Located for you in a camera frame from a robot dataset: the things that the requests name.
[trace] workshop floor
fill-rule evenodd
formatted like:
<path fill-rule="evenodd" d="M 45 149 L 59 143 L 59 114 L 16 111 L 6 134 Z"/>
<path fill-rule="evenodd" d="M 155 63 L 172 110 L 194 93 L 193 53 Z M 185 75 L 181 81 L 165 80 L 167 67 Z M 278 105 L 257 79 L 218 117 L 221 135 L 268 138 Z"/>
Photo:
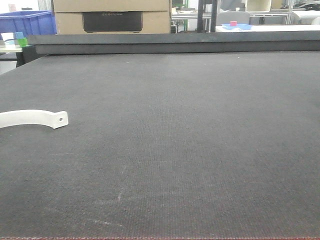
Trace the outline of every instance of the workshop floor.
<path fill-rule="evenodd" d="M 16 68 L 17 61 L 0 62 L 0 74 L 4 74 Z"/>

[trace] black label on box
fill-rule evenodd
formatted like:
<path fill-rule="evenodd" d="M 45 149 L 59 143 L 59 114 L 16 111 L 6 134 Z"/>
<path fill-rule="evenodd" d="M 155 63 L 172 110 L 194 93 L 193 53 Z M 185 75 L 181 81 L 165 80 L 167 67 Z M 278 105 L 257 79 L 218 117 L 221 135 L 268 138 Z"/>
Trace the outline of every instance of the black label on box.
<path fill-rule="evenodd" d="M 143 27 L 142 11 L 83 12 L 83 29 L 94 32 L 140 32 Z"/>

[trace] black metal frame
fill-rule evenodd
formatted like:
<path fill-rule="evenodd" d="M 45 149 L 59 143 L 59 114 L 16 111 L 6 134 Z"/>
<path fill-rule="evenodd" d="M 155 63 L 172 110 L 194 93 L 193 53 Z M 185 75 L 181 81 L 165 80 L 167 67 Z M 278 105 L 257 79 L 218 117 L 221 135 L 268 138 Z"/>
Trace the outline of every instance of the black metal frame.
<path fill-rule="evenodd" d="M 203 33 L 204 32 L 204 10 L 206 6 L 205 0 L 198 0 L 198 18 L 197 18 L 197 32 Z M 218 7 L 218 0 L 212 0 L 212 10 L 211 10 L 211 26 L 210 31 L 214 33 L 216 31 L 216 23 L 217 23 L 217 7 Z"/>

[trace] cardboard box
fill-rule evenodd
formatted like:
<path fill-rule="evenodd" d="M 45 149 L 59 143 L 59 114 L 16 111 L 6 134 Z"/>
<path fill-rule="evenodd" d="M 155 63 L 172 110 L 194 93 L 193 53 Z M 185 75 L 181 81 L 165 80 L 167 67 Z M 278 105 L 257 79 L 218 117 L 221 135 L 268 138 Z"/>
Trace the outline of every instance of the cardboard box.
<path fill-rule="evenodd" d="M 168 34 L 171 0 L 54 0 L 58 34 Z"/>
<path fill-rule="evenodd" d="M 246 0 L 246 12 L 270 12 L 272 0 Z"/>

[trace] blue plastic crate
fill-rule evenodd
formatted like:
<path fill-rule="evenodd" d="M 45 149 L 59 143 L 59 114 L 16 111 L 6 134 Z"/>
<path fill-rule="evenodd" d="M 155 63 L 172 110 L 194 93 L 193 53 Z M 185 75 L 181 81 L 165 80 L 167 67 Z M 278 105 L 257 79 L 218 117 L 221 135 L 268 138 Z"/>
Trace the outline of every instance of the blue plastic crate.
<path fill-rule="evenodd" d="M 236 28 L 239 28 L 241 30 L 251 30 L 252 28 L 252 25 L 244 24 L 244 23 L 238 23 L 236 26 L 230 26 L 230 24 L 222 24 L 222 26 L 227 30 L 232 30 Z"/>
<path fill-rule="evenodd" d="M 56 20 L 51 11 L 14 11 L 0 14 L 0 33 L 11 32 L 23 32 L 25 37 L 56 34 Z"/>

